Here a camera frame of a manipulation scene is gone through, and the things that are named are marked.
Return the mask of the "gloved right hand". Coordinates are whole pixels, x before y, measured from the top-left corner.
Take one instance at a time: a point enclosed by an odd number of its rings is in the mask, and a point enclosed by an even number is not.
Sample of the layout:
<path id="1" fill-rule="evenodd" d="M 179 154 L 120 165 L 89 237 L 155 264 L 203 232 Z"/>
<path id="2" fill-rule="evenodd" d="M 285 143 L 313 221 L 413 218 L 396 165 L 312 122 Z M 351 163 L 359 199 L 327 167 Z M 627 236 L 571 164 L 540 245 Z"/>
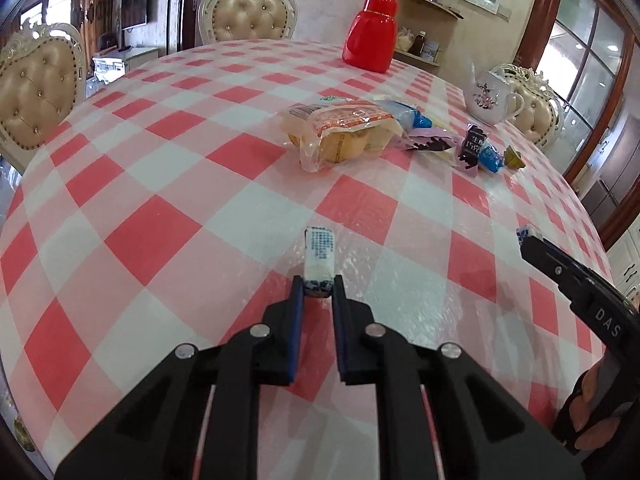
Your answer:
<path id="1" fill-rule="evenodd" d="M 639 400 L 639 376 L 626 372 L 610 350 L 582 373 L 556 416 L 551 433 L 582 460 L 609 444 Z"/>

